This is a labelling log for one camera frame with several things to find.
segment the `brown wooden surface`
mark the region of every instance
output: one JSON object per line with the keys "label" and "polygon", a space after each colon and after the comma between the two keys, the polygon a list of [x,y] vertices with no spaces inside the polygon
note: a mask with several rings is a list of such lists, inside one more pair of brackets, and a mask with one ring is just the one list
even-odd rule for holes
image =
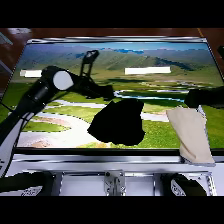
{"label": "brown wooden surface", "polygon": [[[0,60],[11,70],[14,69],[29,39],[77,36],[204,36],[208,39],[224,74],[224,61],[217,52],[217,48],[224,45],[224,28],[31,28],[30,33],[18,34],[10,33],[7,28],[0,28],[0,32],[13,42],[13,45],[0,44]],[[7,76],[0,75],[1,90],[4,89],[7,79]]]}

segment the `cream fabric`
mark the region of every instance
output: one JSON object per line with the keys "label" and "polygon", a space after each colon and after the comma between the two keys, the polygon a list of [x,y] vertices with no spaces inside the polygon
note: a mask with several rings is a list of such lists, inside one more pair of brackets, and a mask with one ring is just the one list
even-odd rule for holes
{"label": "cream fabric", "polygon": [[205,134],[206,118],[190,108],[177,107],[166,113],[180,139],[180,155],[192,163],[214,163]]}

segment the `robotic arm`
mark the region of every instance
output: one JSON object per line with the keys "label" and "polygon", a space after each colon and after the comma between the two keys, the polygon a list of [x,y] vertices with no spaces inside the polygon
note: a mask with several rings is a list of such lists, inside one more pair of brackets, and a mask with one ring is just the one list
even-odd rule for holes
{"label": "robotic arm", "polygon": [[111,85],[99,86],[90,77],[94,60],[98,51],[88,51],[83,58],[81,73],[75,75],[56,66],[48,66],[42,70],[42,76],[23,95],[16,109],[0,124],[0,177],[4,177],[19,139],[19,134],[26,123],[52,101],[60,91],[76,92],[89,98],[114,98]]}

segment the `sky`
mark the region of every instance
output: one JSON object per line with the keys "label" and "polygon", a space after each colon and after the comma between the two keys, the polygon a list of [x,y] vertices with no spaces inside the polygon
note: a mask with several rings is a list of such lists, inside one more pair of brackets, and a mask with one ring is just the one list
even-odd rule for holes
{"label": "sky", "polygon": [[116,43],[66,43],[68,47],[85,46],[93,48],[112,48],[112,49],[129,49],[129,50],[189,50],[189,49],[204,49],[208,50],[206,43],[169,43],[169,42],[116,42]]}

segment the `landscape image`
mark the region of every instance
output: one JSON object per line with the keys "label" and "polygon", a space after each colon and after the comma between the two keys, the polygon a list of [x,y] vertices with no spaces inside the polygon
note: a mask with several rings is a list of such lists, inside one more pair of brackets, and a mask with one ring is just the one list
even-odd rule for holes
{"label": "landscape image", "polygon": [[[16,66],[3,103],[15,109],[22,95],[38,78],[21,70],[42,70],[55,65],[79,75],[87,51],[98,50],[91,77],[99,85],[113,85],[118,102],[136,98],[144,102],[141,113],[145,136],[134,146],[100,142],[87,129],[109,102],[69,93],[49,103],[23,129],[18,147],[178,149],[179,139],[166,110],[187,107],[190,89],[223,85],[223,79],[206,43],[110,42],[29,44]],[[170,67],[166,74],[125,74],[125,68]],[[224,148],[224,110],[203,106],[211,148]],[[0,122],[9,111],[0,105]]]}

